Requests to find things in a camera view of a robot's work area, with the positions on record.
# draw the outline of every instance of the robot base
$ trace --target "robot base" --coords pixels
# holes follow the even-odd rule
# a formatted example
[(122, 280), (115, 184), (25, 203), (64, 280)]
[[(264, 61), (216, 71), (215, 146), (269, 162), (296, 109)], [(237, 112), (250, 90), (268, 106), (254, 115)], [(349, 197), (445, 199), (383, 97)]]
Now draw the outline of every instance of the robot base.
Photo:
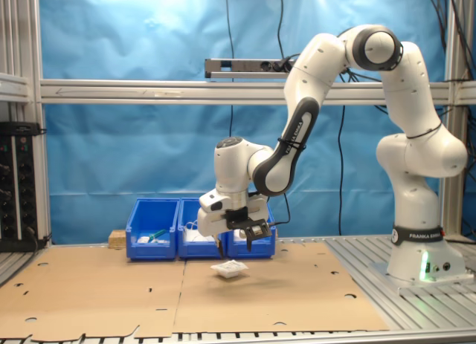
[(410, 288), (473, 283), (463, 256), (446, 241), (433, 243), (404, 242), (393, 246), (388, 266), (375, 263), (370, 269), (382, 284), (399, 295)]

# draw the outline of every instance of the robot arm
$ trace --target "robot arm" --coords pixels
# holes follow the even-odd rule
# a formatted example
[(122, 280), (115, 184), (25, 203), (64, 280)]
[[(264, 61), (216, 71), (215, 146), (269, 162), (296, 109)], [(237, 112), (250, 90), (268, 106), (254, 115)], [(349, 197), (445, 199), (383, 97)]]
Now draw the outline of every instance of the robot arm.
[[(200, 198), (198, 228), (203, 236), (240, 229), (250, 247), (251, 241), (271, 235), (267, 199), (291, 186), (298, 158), (344, 63), (342, 42), (329, 34), (317, 35), (287, 78), (288, 120), (275, 148), (241, 137), (229, 137), (216, 145), (216, 188)], [(257, 189), (253, 194), (248, 193), (251, 182)]]
[[(384, 137), (377, 148), (378, 161), (395, 192), (395, 249), (388, 272), (414, 281), (421, 278), (423, 259), (429, 258), (435, 265), (425, 276), (464, 273), (461, 255), (443, 241), (437, 196), (424, 177), (459, 174), (466, 165), (466, 148), (448, 132), (434, 109), (419, 48), (401, 43), (390, 30), (377, 25), (358, 26), (339, 37), (319, 34), (306, 46), (284, 87), (289, 116), (274, 150), (239, 137), (217, 145), (216, 188), (200, 198), (200, 233), (215, 236), (241, 229), (248, 246), (270, 234), (267, 197), (283, 194), (291, 186), (296, 161), (322, 102), (345, 68), (380, 72), (388, 114), (404, 132)], [(252, 181), (257, 192), (248, 194)], [(447, 273), (438, 274), (445, 267)]]

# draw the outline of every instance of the cardboard sheet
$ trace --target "cardboard sheet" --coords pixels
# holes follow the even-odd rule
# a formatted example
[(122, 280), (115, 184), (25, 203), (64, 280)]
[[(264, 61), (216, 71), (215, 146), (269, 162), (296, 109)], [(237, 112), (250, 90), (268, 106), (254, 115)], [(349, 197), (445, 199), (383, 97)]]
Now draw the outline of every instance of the cardboard sheet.
[(125, 250), (54, 247), (0, 288), (0, 337), (38, 341), (172, 334), (184, 262)]
[(243, 262), (249, 270), (232, 279), (210, 269), (220, 262), (187, 262), (174, 333), (388, 329), (325, 244)]

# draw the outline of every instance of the blue curtain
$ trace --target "blue curtain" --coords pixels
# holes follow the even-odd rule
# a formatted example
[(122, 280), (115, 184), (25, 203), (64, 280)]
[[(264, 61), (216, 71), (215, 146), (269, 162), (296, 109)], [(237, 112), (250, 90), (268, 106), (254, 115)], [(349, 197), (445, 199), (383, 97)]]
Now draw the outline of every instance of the blue curtain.
[[(225, 0), (40, 0), (40, 15), (44, 78), (203, 80), (205, 58), (231, 57)], [(230, 0), (235, 57), (280, 58), (279, 18), (280, 0)], [(299, 53), (317, 33), (360, 24), (382, 24), (417, 43), (431, 81), (443, 80), (429, 0), (284, 0), (284, 53)], [(275, 145), (286, 107), (234, 111), (233, 135)], [(228, 136), (230, 106), (46, 105), (45, 116), (53, 239), (92, 243), (125, 227), (137, 197), (199, 197), (214, 188), (213, 148)], [(280, 236), (337, 234), (340, 120), (340, 106), (322, 108)], [(396, 132), (374, 107), (347, 107), (345, 235), (391, 231), (393, 192), (376, 146)], [(287, 218), (282, 197), (270, 204), (278, 221)]]

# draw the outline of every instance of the blue storage bin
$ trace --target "blue storage bin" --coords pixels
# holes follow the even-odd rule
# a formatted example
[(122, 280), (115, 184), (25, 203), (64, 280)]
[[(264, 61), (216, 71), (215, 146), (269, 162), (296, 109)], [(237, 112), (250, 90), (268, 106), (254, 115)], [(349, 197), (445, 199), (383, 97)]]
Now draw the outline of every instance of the blue storage bin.
[[(268, 223), (274, 223), (273, 214), (268, 204)], [(276, 250), (276, 227), (271, 227), (271, 236), (253, 241), (251, 252), (245, 241), (235, 241), (233, 232), (228, 233), (228, 257), (231, 259), (269, 259)]]
[[(179, 207), (179, 199), (138, 198), (126, 226), (127, 257), (131, 260), (174, 259)], [(137, 243), (141, 236), (150, 236), (163, 229), (166, 233), (157, 239), (167, 243)]]
[[(193, 223), (200, 209), (198, 198), (182, 198), (177, 226), (177, 252), (181, 259), (220, 259), (220, 252), (215, 241), (185, 241), (185, 227)], [(223, 253), (226, 254), (227, 234), (220, 234)]]

